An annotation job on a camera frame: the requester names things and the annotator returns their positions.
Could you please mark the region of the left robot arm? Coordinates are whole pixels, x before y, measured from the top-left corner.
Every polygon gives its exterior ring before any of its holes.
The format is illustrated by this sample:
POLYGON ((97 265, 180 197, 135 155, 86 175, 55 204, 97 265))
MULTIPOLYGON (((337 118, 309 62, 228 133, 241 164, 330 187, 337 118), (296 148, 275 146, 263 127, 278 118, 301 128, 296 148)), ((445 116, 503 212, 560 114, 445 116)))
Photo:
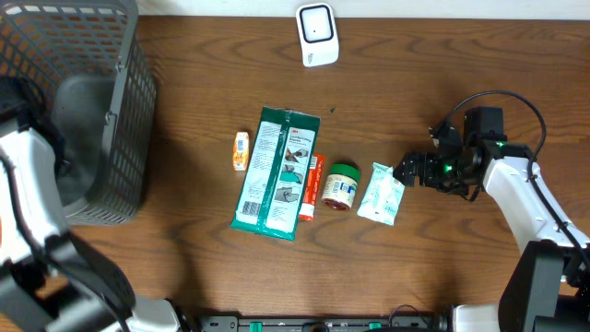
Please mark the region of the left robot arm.
POLYGON ((24 331, 190 331, 168 300, 71 232, 56 178, 65 142, 35 82, 1 78, 1 312, 24 331))

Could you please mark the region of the green lid cream jar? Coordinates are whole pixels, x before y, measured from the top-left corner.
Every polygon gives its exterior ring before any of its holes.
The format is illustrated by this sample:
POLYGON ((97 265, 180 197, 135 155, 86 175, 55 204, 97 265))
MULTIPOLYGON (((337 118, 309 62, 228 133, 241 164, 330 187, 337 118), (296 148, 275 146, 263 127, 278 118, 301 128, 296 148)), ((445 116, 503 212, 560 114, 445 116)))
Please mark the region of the green lid cream jar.
POLYGON ((350 210, 358 189, 360 171, 351 165, 335 163, 326 178, 322 202, 335 210, 350 210))

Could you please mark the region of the orange small box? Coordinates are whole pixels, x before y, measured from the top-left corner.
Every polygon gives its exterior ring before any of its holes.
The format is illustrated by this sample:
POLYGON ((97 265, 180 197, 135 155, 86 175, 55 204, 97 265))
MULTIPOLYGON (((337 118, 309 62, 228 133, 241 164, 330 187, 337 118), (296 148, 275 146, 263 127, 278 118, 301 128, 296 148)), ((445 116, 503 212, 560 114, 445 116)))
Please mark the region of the orange small box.
POLYGON ((234 139, 232 152, 232 166, 236 172, 247 170, 249 161, 249 134, 247 132, 238 132, 234 139))

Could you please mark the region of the green wipes package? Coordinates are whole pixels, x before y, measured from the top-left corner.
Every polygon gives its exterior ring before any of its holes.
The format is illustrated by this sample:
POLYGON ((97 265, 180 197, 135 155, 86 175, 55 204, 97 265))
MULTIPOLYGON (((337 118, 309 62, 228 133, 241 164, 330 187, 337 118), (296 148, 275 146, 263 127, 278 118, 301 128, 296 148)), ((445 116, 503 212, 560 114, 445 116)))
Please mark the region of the green wipes package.
POLYGON ((265 107, 230 227, 294 241, 321 119, 265 107))

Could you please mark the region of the pale green tissue pack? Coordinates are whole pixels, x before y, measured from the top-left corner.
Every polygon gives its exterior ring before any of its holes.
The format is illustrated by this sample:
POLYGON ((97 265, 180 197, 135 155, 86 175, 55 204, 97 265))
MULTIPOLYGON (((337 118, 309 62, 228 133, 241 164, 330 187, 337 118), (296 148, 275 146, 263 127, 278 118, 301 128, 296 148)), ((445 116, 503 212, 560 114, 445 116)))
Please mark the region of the pale green tissue pack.
POLYGON ((359 217, 394 226, 405 186, 393 177, 393 167, 375 162, 357 211, 359 217))

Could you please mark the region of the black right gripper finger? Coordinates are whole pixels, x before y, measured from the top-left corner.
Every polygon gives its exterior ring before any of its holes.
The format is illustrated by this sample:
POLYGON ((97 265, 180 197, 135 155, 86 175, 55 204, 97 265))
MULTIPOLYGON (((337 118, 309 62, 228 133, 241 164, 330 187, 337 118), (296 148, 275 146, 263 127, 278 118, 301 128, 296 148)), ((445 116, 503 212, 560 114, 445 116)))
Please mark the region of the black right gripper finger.
POLYGON ((408 152, 394 168, 394 174, 416 174, 418 172, 421 152, 408 152))
POLYGON ((394 170, 393 177, 405 187, 414 187, 419 173, 415 171, 394 170))

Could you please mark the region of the red white tube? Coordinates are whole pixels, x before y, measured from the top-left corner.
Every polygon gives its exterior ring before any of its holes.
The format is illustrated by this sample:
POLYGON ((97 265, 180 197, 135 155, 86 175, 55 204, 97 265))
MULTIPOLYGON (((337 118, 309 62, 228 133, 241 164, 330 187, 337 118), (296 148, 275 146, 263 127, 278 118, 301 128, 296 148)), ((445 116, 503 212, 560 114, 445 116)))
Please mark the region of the red white tube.
POLYGON ((320 183, 325 167, 325 156, 314 153, 308 171, 305 192, 299 212, 300 221, 313 221, 315 204, 320 191, 320 183))

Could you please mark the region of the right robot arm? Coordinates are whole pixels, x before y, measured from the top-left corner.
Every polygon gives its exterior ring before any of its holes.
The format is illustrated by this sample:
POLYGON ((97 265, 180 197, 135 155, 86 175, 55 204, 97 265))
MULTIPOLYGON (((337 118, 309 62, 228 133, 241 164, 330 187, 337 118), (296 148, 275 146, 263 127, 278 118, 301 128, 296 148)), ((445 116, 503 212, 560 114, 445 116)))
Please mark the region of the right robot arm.
POLYGON ((437 152, 408 152, 393 176, 406 187, 420 184, 468 201, 487 193, 521 252, 498 302, 456 305, 437 329, 588 330, 589 268, 582 256, 589 252, 589 238, 545 185, 531 149, 509 142, 502 109, 468 110, 462 133, 442 123, 431 137, 437 152))

